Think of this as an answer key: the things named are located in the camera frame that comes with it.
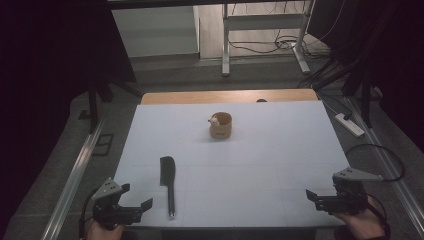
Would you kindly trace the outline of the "grey cabinet panel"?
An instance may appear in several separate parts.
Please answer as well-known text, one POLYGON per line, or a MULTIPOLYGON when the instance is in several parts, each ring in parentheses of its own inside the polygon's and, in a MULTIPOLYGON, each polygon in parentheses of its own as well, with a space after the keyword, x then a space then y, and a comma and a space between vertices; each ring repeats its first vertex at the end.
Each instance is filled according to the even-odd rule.
POLYGON ((199 16, 195 6, 112 11, 130 58, 199 52, 199 16))

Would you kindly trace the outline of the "black floor frame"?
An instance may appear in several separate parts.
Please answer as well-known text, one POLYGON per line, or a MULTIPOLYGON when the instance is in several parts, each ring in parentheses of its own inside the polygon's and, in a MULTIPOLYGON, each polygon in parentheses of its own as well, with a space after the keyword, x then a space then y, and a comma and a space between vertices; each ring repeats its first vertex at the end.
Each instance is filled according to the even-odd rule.
POLYGON ((105 157, 109 155, 110 149, 113 145, 113 134, 100 134, 95 144, 92 155, 105 157))

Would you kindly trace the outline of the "person's right hand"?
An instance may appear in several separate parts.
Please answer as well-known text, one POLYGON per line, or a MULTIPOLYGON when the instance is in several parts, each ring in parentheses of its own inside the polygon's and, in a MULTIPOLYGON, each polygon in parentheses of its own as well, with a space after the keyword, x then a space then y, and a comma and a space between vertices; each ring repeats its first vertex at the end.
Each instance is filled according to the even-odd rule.
POLYGON ((333 213, 344 225, 334 231, 336 240, 389 240, 387 227, 369 209, 356 214, 333 213))

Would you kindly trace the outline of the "white metal desk frame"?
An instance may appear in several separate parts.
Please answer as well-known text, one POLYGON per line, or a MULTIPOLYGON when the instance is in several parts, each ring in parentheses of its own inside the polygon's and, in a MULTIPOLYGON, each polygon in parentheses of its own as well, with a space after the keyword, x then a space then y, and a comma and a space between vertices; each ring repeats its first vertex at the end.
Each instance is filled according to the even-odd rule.
POLYGON ((303 13, 283 13, 270 15, 246 15, 229 16, 228 5, 222 5, 223 19, 223 52, 222 52, 222 75, 230 75, 230 56, 229 56, 229 33, 231 31, 248 30, 270 30, 270 29, 298 29, 299 33, 295 43, 290 47, 296 57, 298 65, 303 74, 309 74, 310 68, 305 60, 302 50, 302 43, 307 30, 309 19, 314 7, 315 0, 309 0, 309 5, 303 13))

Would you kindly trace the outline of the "white power strip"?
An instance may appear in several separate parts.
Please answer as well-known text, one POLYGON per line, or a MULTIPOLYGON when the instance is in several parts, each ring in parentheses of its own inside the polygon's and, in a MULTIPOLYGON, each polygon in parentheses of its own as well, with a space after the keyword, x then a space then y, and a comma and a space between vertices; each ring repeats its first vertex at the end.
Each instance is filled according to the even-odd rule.
POLYGON ((348 115, 339 113, 335 116, 335 119, 355 137, 360 137, 365 134, 365 132, 356 123, 354 123, 348 115))

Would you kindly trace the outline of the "metal floor rail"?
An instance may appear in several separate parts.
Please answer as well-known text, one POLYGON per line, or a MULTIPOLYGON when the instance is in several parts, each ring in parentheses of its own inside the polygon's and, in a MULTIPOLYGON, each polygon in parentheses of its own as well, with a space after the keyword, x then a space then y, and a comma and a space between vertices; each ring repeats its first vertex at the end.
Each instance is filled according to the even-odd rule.
MULTIPOLYGON (((381 148, 382 143, 375 130, 362 119, 360 106, 357 101, 353 97, 345 97, 344 101, 347 106, 352 109, 353 118, 357 124, 364 130, 367 142, 375 144, 373 151, 384 173, 392 178, 398 176, 401 171, 395 166, 395 157, 387 150, 381 148)), ((419 205, 417 198, 407 186, 404 179, 393 182, 392 186, 407 215, 412 221, 412 224, 417 230, 420 239, 424 240, 424 209, 419 205)))
POLYGON ((104 123, 105 120, 101 119, 86 137, 40 240, 57 240, 104 123))

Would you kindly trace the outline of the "person's left hand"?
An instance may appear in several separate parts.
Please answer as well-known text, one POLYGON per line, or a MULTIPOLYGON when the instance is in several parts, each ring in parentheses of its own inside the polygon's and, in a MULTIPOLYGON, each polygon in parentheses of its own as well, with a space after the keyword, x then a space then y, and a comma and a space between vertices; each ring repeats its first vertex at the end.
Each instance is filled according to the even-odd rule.
POLYGON ((86 232, 86 240, 120 240, 124 229, 124 225, 118 225, 113 230, 107 230, 97 221, 92 220, 86 232))

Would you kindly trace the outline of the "black stand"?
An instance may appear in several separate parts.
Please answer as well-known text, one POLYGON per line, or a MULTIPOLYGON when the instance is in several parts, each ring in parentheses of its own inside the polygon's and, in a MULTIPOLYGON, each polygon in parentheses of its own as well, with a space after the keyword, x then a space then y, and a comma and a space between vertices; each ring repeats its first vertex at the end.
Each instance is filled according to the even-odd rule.
POLYGON ((339 70, 338 72, 330 75, 321 82, 313 83, 312 89, 318 91, 325 86, 335 82, 336 80, 344 77, 345 75, 347 75, 348 78, 345 80, 345 83, 342 87, 342 94, 344 97, 352 97, 357 91, 360 91, 360 114, 366 126, 371 128, 371 79, 369 72, 365 68, 353 65, 344 67, 342 70, 339 70))
POLYGON ((99 125, 97 97, 100 97, 103 102, 111 102, 114 98, 110 84, 115 85, 139 98, 142 98, 144 95, 141 90, 137 90, 136 88, 130 86, 128 83, 110 75, 104 75, 99 79, 89 79, 87 84, 89 110, 88 113, 81 113, 81 116, 84 119, 90 120, 90 134, 93 134, 99 125))

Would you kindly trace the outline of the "black curtain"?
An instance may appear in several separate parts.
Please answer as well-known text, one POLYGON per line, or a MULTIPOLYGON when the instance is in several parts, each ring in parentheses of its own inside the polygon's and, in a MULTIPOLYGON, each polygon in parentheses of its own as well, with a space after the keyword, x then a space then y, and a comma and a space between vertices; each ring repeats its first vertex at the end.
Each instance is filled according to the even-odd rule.
POLYGON ((424 150, 424 0, 315 0, 308 33, 369 72, 382 109, 424 150))
POLYGON ((106 3, 0 0, 0 141, 54 135, 90 80, 135 80, 106 3))

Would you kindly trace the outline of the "tan cup with animal figure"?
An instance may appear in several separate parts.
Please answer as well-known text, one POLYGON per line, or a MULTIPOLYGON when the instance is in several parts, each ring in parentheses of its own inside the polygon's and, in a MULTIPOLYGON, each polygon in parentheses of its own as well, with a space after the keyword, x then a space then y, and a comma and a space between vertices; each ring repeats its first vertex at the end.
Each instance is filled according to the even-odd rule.
POLYGON ((216 112, 209 119, 210 135, 216 139, 227 139, 232 132, 232 116, 227 112, 216 112))

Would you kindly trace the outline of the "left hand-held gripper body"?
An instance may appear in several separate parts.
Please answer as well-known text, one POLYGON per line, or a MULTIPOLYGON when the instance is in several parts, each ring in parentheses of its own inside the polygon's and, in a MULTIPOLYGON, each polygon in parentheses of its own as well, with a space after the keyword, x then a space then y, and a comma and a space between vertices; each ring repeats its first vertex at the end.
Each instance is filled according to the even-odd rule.
POLYGON ((107 230, 113 230, 117 225, 132 225, 139 223, 142 209, 138 207, 123 207, 119 204, 122 185, 108 178, 94 193, 92 199, 93 219, 107 230))

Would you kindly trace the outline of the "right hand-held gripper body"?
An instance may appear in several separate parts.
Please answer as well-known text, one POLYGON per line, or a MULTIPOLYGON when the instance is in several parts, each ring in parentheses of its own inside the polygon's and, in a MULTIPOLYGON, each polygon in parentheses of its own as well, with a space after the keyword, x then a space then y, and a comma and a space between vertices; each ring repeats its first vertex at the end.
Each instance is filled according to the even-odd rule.
POLYGON ((314 194, 314 204, 317 211, 331 213, 347 213, 356 215, 367 208, 368 197, 363 187, 363 181, 382 182, 381 175, 371 174, 348 167, 332 176, 335 196, 318 196, 314 194))

